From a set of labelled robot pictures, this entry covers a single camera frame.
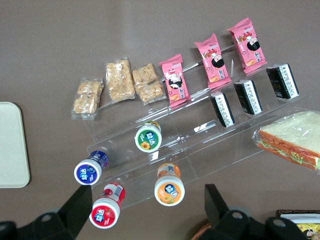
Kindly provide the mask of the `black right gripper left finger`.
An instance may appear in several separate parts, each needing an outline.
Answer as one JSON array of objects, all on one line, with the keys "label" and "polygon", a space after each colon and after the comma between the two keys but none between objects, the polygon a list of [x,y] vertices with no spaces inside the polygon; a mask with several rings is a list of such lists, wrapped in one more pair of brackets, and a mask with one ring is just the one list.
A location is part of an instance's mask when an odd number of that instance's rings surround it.
[{"label": "black right gripper left finger", "polygon": [[2,240],[74,240],[92,211],[92,189],[80,186],[56,212],[46,212],[18,228],[13,221],[0,223]]}]

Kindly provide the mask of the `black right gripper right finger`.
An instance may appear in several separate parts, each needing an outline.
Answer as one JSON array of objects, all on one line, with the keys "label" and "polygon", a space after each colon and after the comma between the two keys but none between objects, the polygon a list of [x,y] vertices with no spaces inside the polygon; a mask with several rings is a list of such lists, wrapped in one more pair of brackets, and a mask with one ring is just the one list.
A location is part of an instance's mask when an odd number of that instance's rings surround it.
[{"label": "black right gripper right finger", "polygon": [[241,210],[230,210],[214,184],[204,187],[205,212],[211,225],[201,240],[306,240],[292,221],[270,217],[260,223]]}]

